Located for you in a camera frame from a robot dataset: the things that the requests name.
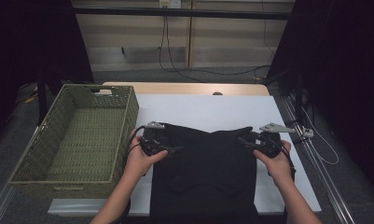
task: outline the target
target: metal rail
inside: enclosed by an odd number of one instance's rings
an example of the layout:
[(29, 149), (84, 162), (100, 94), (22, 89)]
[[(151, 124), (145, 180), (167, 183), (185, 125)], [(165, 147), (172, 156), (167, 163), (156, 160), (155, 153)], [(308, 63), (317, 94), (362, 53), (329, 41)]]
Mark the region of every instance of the metal rail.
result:
[(133, 15), (133, 16), (168, 16), (168, 17), (201, 17), (228, 18), (252, 20), (289, 21), (316, 16), (310, 14), (295, 14), (291, 12), (254, 12), (254, 11), (225, 11), (187, 8), (155, 8), (155, 7), (56, 7), (30, 5), (20, 7), (30, 12), (72, 13), (91, 15)]
[[(295, 108), (291, 103), (291, 99), (283, 100), (283, 103), (286, 107), (289, 117), (292, 120), (296, 120)], [(295, 130), (299, 135), (303, 135), (302, 128), (299, 125), (295, 126)], [(347, 206), (347, 203), (344, 201), (343, 197), (340, 195), (338, 189), (336, 188), (331, 176), (329, 175), (328, 171), (326, 170), (323, 161), (320, 159), (315, 147), (312, 143), (312, 140), (309, 139), (307, 141), (303, 141), (303, 146), (306, 149), (308, 157), (312, 162), (314, 169), (317, 171), (321, 180), (323, 181), (324, 186), (328, 192), (329, 201), (332, 203), (332, 206), (339, 217), (339, 220), (342, 224), (354, 224), (354, 220), (350, 210)]]

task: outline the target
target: black curtain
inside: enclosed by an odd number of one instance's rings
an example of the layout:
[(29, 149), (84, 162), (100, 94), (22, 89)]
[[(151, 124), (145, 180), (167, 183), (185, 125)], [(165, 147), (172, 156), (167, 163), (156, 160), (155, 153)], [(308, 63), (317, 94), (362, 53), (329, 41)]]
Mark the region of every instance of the black curtain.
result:
[(50, 90), (61, 79), (93, 82), (76, 15), (29, 9), (71, 7), (70, 0), (0, 0), (0, 130), (15, 106), (18, 87), (42, 72)]
[[(297, 68), (310, 100), (374, 185), (374, 0), (323, 1), (322, 9), (317, 20), (287, 24), (270, 76)], [(295, 29), (301, 24), (306, 30)], [(294, 41), (302, 38), (309, 40)], [(292, 74), (281, 79), (285, 94), (296, 85)]]

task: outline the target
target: gray floor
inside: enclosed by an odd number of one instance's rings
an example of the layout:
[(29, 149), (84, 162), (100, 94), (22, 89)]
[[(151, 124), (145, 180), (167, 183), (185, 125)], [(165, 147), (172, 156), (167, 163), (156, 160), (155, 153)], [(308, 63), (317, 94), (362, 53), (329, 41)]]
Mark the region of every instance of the gray floor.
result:
[[(125, 71), (125, 72), (101, 72), (95, 73), (97, 83), (105, 81), (157, 81), (157, 82), (201, 82), (209, 83), (255, 83), (256, 79), (264, 77), (267, 67), (260, 68), (254, 72), (242, 75), (224, 75), (236, 74), (253, 68), (212, 68), (205, 69), (212, 72), (222, 73), (210, 74), (199, 71), (186, 72), (165, 72), (162, 70), (143, 70), (143, 71)], [(23, 99), (30, 95), (32, 86), (20, 90), (19, 98)], [(270, 94), (274, 96), (284, 121), (290, 120), (285, 112), (282, 97), (278, 93), (277, 85), (274, 83), (269, 86)], [(48, 101), (51, 102), (53, 96), (48, 91)], [(336, 149), (339, 154), (339, 163), (336, 165), (326, 165), (339, 193), (344, 198), (355, 223), (374, 224), (374, 188), (370, 185), (364, 174), (355, 166), (347, 153), (347, 148), (333, 137), (331, 127), (325, 118), (315, 111), (315, 128)], [(35, 99), (30, 104), (18, 103), (12, 113), (9, 122), (0, 134), (0, 191), (7, 181), (7, 178), (13, 171), (21, 153), (28, 144), (32, 134), (35, 131), (38, 121), (38, 104)], [(317, 135), (312, 139), (315, 147), (319, 150), (323, 158), (328, 161), (335, 159), (334, 153), (328, 145)], [(312, 182), (314, 192), (323, 212), (318, 214), (324, 223), (339, 223), (337, 215), (328, 199), (326, 188), (323, 185), (317, 172), (307, 159), (306, 152), (301, 145), (297, 145), (297, 152), (306, 169), (309, 179)], [(38, 201), (16, 191), (13, 195), (8, 209), (4, 213), (1, 223), (87, 223), (90, 217), (55, 217), (47, 213), (50, 201)]]

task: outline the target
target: wall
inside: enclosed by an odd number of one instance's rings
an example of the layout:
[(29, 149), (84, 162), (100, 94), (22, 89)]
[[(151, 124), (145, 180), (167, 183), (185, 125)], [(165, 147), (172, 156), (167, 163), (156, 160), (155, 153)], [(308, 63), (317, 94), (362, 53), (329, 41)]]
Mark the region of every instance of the wall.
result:
[[(159, 7), (159, 1), (74, 0), (75, 6)], [(290, 12), (292, 0), (182, 1), (182, 8)], [(160, 68), (162, 17), (77, 15), (92, 71)], [(169, 43), (176, 67), (270, 64), (286, 21), (168, 18)], [(167, 47), (167, 38), (163, 38)], [(161, 61), (171, 66), (167, 48)]]

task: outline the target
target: electrical outlet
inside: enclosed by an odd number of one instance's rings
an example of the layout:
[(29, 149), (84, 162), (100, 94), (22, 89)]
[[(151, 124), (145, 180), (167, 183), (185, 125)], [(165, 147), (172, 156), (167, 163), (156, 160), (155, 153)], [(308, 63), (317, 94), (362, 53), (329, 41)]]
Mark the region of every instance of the electrical outlet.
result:
[(159, 0), (160, 8), (170, 8), (170, 0)]
[(181, 0), (170, 0), (170, 8), (181, 8)]

